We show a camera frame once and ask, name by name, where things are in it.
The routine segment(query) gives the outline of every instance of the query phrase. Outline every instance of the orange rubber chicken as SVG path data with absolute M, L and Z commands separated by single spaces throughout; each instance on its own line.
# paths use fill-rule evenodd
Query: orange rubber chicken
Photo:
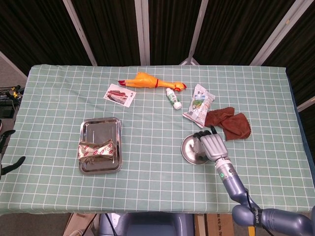
M 136 88 L 156 88 L 156 87 L 167 87 L 171 88 L 175 91 L 182 91 L 183 89 L 186 89 L 186 85 L 180 82 L 166 82 L 163 80 L 159 80 L 155 78 L 152 75 L 149 75 L 144 72 L 138 72 L 136 77 L 133 80 L 119 80 L 118 81 L 120 85 L 122 86 L 130 86 L 130 87 L 136 87 Z

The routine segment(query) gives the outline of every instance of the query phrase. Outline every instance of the brown cloth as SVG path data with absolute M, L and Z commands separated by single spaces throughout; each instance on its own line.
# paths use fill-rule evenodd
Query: brown cloth
M 225 140 L 246 139 L 251 134 L 251 127 L 243 113 L 234 115 L 233 107 L 209 111 L 205 126 L 218 125 L 225 133 Z

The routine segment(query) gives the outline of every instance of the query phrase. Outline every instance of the crumpled package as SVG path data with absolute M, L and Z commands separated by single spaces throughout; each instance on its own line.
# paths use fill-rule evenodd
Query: crumpled package
M 103 144 L 93 144 L 81 141 L 78 148 L 78 159 L 81 162 L 93 164 L 94 162 L 113 160 L 116 147 L 112 140 Z
M 183 113 L 183 116 L 194 121 L 200 128 L 203 128 L 207 112 L 215 98 L 216 97 L 209 93 L 203 86 L 197 84 L 192 95 L 188 112 Z

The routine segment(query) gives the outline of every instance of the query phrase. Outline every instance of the round metal lid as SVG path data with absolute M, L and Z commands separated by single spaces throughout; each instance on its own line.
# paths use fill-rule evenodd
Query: round metal lid
M 200 165 L 208 161 L 201 142 L 192 135 L 187 136 L 182 143 L 182 155 L 192 164 Z

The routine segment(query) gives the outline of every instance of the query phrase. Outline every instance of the green checkered tablecloth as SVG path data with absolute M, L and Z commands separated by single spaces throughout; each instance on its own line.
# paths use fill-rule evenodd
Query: green checkered tablecloth
M 129 88 L 137 92 L 130 108 L 103 98 L 111 83 L 138 71 L 184 82 L 183 109 L 173 109 L 165 88 Z M 182 116 L 197 83 L 216 96 L 211 110 L 232 106 L 251 124 L 248 139 L 226 146 L 254 201 L 263 208 L 310 210 L 315 190 L 284 68 L 37 65 L 2 164 L 22 155 L 26 160 L 1 179 L 0 213 L 231 212 L 235 203 L 214 164 L 192 165 L 181 155 L 183 139 L 200 131 Z M 123 167 L 85 176 L 76 157 L 80 124 L 102 117 L 122 122 Z

